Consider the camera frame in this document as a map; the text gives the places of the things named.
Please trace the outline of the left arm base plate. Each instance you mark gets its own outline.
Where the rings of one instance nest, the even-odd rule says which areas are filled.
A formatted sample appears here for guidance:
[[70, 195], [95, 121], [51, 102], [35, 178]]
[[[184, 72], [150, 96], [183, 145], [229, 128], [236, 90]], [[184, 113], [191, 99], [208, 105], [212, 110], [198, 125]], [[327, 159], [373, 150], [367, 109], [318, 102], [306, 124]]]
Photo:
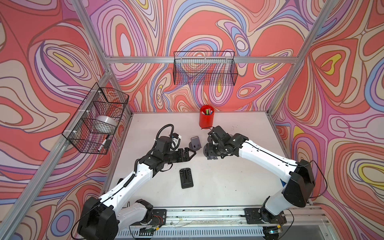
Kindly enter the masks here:
[[161, 227], [166, 224], [167, 210], [166, 209], [154, 209], [151, 214], [145, 216], [141, 222], [133, 223], [132, 226], [150, 226]]

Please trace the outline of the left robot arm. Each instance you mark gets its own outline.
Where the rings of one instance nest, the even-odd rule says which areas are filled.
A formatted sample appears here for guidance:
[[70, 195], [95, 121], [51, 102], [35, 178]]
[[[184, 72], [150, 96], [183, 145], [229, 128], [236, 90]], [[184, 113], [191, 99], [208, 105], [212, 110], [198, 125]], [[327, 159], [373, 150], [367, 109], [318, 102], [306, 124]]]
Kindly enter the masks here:
[[[170, 128], [168, 136], [160, 133]], [[118, 232], [133, 224], [144, 226], [155, 232], [165, 224], [165, 220], [154, 214], [154, 207], [148, 201], [129, 200], [145, 183], [157, 173], [164, 172], [164, 166], [190, 161], [196, 151], [180, 148], [181, 137], [175, 133], [174, 125], [163, 126], [156, 135], [154, 145], [146, 155], [137, 159], [134, 170], [114, 188], [99, 198], [89, 198], [83, 206], [80, 219], [71, 229], [71, 237], [79, 235], [80, 240], [113, 240]]]

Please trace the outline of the grey phone stand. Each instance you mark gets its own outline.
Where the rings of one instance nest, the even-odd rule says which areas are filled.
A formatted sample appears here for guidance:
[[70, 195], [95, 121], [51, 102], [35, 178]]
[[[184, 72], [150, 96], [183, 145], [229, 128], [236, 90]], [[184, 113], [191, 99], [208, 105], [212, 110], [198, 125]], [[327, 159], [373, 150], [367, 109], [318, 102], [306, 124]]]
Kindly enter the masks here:
[[200, 138], [198, 136], [192, 137], [189, 143], [189, 148], [193, 151], [198, 151], [202, 148]]
[[208, 160], [217, 160], [218, 156], [214, 153], [213, 147], [210, 143], [204, 146], [203, 154]]

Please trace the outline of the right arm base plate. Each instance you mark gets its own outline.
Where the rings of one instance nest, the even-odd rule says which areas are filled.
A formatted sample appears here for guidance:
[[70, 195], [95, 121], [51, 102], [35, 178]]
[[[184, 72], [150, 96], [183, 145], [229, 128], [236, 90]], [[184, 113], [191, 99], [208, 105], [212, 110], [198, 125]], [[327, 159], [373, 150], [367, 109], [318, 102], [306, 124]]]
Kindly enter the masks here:
[[262, 208], [245, 208], [243, 217], [246, 218], [247, 224], [267, 224], [267, 225], [284, 225], [287, 219], [283, 216], [284, 212], [278, 215], [272, 215], [267, 210]]

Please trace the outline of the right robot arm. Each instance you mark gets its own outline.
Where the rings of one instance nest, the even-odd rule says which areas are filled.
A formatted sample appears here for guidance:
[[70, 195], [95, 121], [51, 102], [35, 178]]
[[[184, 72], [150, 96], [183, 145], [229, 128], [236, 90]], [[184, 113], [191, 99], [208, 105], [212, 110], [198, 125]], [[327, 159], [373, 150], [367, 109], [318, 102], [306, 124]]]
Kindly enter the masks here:
[[270, 171], [285, 183], [283, 188], [269, 196], [259, 209], [263, 223], [272, 223], [280, 213], [290, 207], [303, 208], [307, 205], [316, 185], [310, 162], [284, 158], [260, 147], [241, 134], [231, 136], [210, 132], [208, 136], [208, 143], [204, 146], [207, 159], [240, 157]]

